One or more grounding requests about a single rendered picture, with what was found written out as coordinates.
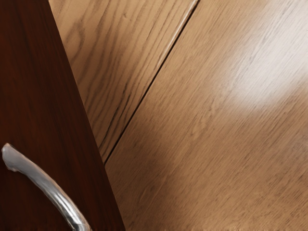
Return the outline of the dark brown wooden cabinet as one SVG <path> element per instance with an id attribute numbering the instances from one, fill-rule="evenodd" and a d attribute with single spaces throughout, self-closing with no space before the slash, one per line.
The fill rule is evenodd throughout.
<path id="1" fill-rule="evenodd" d="M 41 167 L 93 231 L 125 231 L 48 0 L 0 0 L 0 231 L 67 231 L 25 175 L 9 143 Z"/>

